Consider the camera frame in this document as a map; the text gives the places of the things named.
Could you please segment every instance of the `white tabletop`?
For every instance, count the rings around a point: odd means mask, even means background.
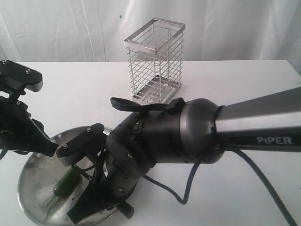
[[[94,123],[114,128],[128,113],[110,105],[110,97],[131,98],[126,62],[22,63],[43,74],[44,87],[23,100],[51,137]],[[284,60],[184,62],[183,86],[175,97],[207,98],[218,105],[299,87],[301,77]],[[301,154],[246,151],[266,174],[294,219],[301,225]],[[9,152],[0,161],[0,225],[33,226],[17,200],[17,183],[28,156]],[[158,164],[149,175],[183,195],[192,165]],[[186,205],[145,181],[128,202],[132,219],[117,212],[103,226],[285,226],[286,221],[253,170],[234,153],[201,165]]]

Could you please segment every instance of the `metal bowl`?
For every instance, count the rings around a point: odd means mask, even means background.
[[[51,140],[59,146],[83,132],[87,127],[77,127],[62,132]],[[105,128],[104,133],[109,134],[110,128]],[[87,159],[82,159],[78,165],[86,168],[92,163]],[[88,180],[82,178],[73,193],[66,199],[56,200],[51,207],[47,207],[48,202],[53,197],[53,188],[58,180],[67,172],[70,167],[64,167],[56,154],[53,157],[44,156],[39,153],[32,154],[24,165],[18,184],[18,199],[20,206],[27,217],[34,223],[41,226],[73,226],[67,216],[67,212],[77,202],[81,194],[88,185]],[[116,209],[101,211],[82,221],[78,226],[92,226],[102,222],[111,216]]]

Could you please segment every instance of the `black rubber band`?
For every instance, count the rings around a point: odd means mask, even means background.
[[[220,136],[217,134],[217,129],[216,129],[216,123],[215,120],[217,119],[217,117],[219,116],[222,108],[224,107],[224,105],[219,106],[214,114],[211,116],[211,120],[210,120],[210,128],[211,128],[211,133],[213,136],[213,139],[219,144],[222,142],[222,139],[220,138]]]

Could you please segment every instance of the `green vegetable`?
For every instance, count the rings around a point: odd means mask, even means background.
[[[80,182],[81,175],[78,171],[70,168],[62,178],[56,183],[53,188],[53,197],[47,203],[46,208],[48,205],[55,199],[55,198],[67,198],[69,197],[78,183]]]

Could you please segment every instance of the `white fabric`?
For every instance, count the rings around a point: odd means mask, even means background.
[[[286,59],[301,72],[300,0],[0,0],[0,58],[125,61],[153,17],[183,22],[185,60]]]

